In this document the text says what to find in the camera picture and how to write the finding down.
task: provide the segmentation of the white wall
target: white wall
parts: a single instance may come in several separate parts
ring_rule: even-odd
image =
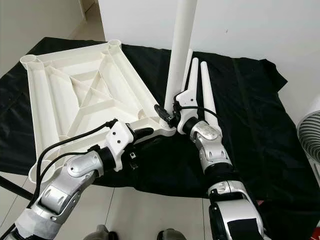
[[[171,48],[177,0],[100,0],[107,40]],[[274,62],[288,80],[279,92],[297,124],[320,92],[319,0],[198,0],[195,51]]]
[[[67,38],[84,17],[79,0],[0,0],[0,77],[43,37]]]

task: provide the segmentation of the black cable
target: black cable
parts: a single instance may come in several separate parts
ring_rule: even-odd
[[[5,237],[12,232],[12,230],[15,228],[15,224],[12,224],[7,231],[5,231],[5,233],[0,237],[0,240],[4,240]]]
[[[43,170],[41,176],[40,176],[40,183],[42,182],[42,180],[44,179],[44,176],[46,174],[46,172],[49,170],[49,168],[55,164],[59,159],[62,159],[64,158],[65,156],[70,156],[70,155],[85,155],[86,153],[88,153],[87,151],[86,152],[67,152],[67,153],[64,153],[64,154],[61,154],[60,156],[56,157],[52,162],[50,162],[48,164],[48,166],[46,166],[46,168]]]

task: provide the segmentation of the white plastic frame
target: white plastic frame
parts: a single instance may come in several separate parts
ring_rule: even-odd
[[[158,103],[122,52],[119,40],[37,56],[25,55],[20,62],[28,75],[37,159],[48,146],[113,118],[130,123],[134,130],[153,128],[154,133],[140,142],[175,133],[174,129],[160,126],[154,110]],[[52,161],[67,152],[84,152],[95,144],[103,147],[108,131],[109,128],[105,128],[65,144],[49,153],[46,160]],[[52,168],[58,169],[64,160]],[[35,182],[34,172],[33,168],[29,173],[32,182]]]

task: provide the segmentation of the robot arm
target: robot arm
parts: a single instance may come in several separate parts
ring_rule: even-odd
[[[121,170],[125,148],[152,133],[152,128],[133,131],[129,124],[117,121],[106,135],[106,147],[95,145],[87,154],[68,159],[32,207],[22,212],[15,222],[16,229],[5,239],[54,239],[82,192],[105,172]]]
[[[214,240],[262,240],[262,219],[222,144],[219,126],[198,119],[194,89],[175,96],[173,115],[159,105],[159,116],[180,134],[186,134],[199,150],[210,199],[210,225]]]

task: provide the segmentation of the white tape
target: white tape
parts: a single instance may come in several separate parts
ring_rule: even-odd
[[[15,221],[15,226],[21,237],[25,239],[32,235],[43,239],[54,239],[61,224],[45,219],[34,213],[32,209],[26,208]]]

